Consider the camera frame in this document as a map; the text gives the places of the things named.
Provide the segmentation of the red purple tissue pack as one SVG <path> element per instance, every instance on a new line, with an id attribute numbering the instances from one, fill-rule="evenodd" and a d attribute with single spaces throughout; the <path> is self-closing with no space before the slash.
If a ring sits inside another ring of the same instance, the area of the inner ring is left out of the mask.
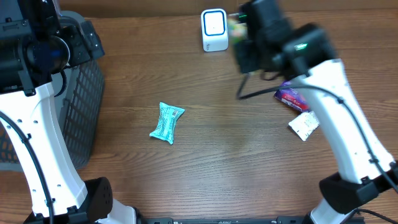
<path id="1" fill-rule="evenodd" d="M 274 94 L 274 97 L 299 112 L 306 112 L 310 110 L 305 98 L 296 89 L 287 88 L 283 90 L 277 90 Z"/>

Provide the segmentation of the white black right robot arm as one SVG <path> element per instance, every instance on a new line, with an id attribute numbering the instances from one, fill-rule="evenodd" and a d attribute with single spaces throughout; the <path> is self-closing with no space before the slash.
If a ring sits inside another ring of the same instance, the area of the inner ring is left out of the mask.
<path id="1" fill-rule="evenodd" d="M 241 72 L 283 75 L 330 143 L 338 171 L 320 181 L 323 198 L 304 223 L 344 223 L 362 205 L 397 189 L 397 161 L 371 129 L 323 29 L 314 24 L 293 29 L 287 21 L 260 27 L 231 23 L 229 35 Z"/>

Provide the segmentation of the white cosmetic tube gold cap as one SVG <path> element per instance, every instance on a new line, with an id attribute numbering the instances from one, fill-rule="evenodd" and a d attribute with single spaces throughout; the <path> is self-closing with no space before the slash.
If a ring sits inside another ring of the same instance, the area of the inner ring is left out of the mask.
<path id="1" fill-rule="evenodd" d="M 313 111 L 303 112 L 288 123 L 291 130 L 302 140 L 307 138 L 319 127 L 319 122 Z"/>

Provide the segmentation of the green juice carton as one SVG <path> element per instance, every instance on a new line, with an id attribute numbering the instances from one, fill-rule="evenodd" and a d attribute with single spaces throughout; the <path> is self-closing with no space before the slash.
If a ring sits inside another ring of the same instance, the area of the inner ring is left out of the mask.
<path id="1" fill-rule="evenodd" d="M 245 50 L 248 44 L 248 29 L 237 14 L 227 17 L 229 46 L 235 50 Z"/>

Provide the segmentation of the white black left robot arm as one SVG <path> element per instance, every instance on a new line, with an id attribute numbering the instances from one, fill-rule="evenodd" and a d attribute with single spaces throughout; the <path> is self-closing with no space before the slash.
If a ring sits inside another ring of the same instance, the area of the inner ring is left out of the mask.
<path id="1" fill-rule="evenodd" d="M 53 75 L 103 55 L 92 23 L 57 1 L 1 2 L 1 123 L 30 189 L 27 223 L 139 221 L 107 178 L 80 178 L 57 118 Z"/>

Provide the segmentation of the teal snack packet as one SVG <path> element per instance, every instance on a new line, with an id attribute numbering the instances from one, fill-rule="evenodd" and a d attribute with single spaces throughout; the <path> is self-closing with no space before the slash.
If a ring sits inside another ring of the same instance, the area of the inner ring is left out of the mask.
<path id="1" fill-rule="evenodd" d="M 176 123 L 185 110 L 166 103 L 159 103 L 159 120 L 157 127 L 149 134 L 150 137 L 167 141 L 170 145 L 174 143 L 174 132 Z"/>

